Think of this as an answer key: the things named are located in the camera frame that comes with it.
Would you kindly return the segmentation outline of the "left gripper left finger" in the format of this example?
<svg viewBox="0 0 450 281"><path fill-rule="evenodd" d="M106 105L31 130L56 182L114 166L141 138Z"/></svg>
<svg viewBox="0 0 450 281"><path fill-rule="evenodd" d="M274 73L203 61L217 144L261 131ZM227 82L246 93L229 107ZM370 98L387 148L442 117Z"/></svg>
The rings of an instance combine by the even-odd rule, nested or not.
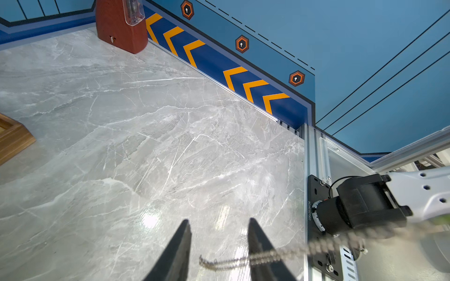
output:
<svg viewBox="0 0 450 281"><path fill-rule="evenodd" d="M192 232L189 220L183 220L169 244L144 281L186 281L189 272Z"/></svg>

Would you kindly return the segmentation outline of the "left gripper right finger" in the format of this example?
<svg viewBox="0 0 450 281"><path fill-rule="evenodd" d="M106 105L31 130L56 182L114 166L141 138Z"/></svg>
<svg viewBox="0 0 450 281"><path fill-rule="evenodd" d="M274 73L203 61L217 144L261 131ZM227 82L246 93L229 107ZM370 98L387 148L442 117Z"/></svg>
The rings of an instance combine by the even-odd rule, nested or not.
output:
<svg viewBox="0 0 450 281"><path fill-rule="evenodd" d="M249 221L247 241L252 281L296 281L255 218Z"/></svg>

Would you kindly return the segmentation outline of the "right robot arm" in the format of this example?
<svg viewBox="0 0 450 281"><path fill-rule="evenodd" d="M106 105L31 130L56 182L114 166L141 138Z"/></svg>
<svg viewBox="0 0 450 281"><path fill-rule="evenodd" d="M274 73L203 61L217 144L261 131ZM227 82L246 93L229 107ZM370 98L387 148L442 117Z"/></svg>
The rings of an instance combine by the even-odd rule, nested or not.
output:
<svg viewBox="0 0 450 281"><path fill-rule="evenodd" d="M307 180L309 238L372 227L404 227L450 213L448 166L342 178L332 188L314 175Z"/></svg>

